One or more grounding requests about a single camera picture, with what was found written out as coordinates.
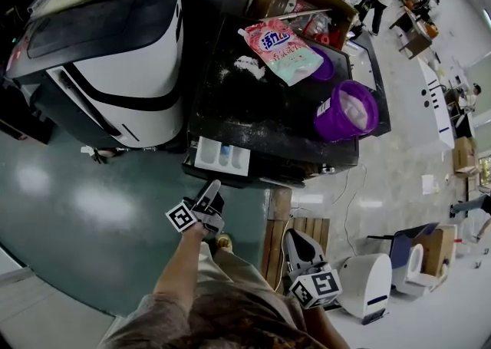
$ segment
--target white cloth in bucket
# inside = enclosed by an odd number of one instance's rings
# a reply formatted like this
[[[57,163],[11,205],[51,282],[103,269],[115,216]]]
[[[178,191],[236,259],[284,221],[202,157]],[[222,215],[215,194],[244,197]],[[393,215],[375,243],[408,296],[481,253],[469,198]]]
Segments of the white cloth in bucket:
[[[368,113],[363,103],[343,90],[339,92],[339,96],[344,114],[356,127],[365,130],[368,123]]]

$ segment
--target person's left hand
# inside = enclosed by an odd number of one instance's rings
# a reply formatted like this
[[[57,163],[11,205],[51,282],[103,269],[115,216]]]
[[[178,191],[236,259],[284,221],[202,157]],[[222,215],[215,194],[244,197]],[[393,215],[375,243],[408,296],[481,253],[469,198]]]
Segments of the person's left hand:
[[[205,229],[201,222],[197,222],[183,232],[183,237],[203,240],[208,236],[209,230]]]

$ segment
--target pink plastic bag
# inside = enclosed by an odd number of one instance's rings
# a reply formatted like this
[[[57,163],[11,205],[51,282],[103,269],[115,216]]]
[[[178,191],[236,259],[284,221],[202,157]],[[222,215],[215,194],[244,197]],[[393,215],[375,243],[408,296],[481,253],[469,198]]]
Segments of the pink plastic bag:
[[[279,20],[264,21],[239,30],[247,45],[288,86],[313,74],[324,61],[287,25]]]

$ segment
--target white cabinet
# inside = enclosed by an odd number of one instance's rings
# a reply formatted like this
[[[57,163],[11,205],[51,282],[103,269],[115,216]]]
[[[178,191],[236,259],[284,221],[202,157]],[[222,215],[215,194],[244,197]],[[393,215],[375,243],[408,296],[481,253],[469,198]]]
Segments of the white cabinet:
[[[402,71],[400,93],[410,147],[422,153],[453,149],[452,124],[437,74],[419,58],[406,62]]]

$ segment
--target yellow shoe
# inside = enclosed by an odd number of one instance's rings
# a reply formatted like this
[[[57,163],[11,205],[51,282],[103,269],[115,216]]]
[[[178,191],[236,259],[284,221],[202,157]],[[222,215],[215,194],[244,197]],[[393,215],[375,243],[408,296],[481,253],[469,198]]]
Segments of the yellow shoe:
[[[221,233],[216,238],[216,249],[222,248],[224,251],[232,252],[232,240],[229,235]]]

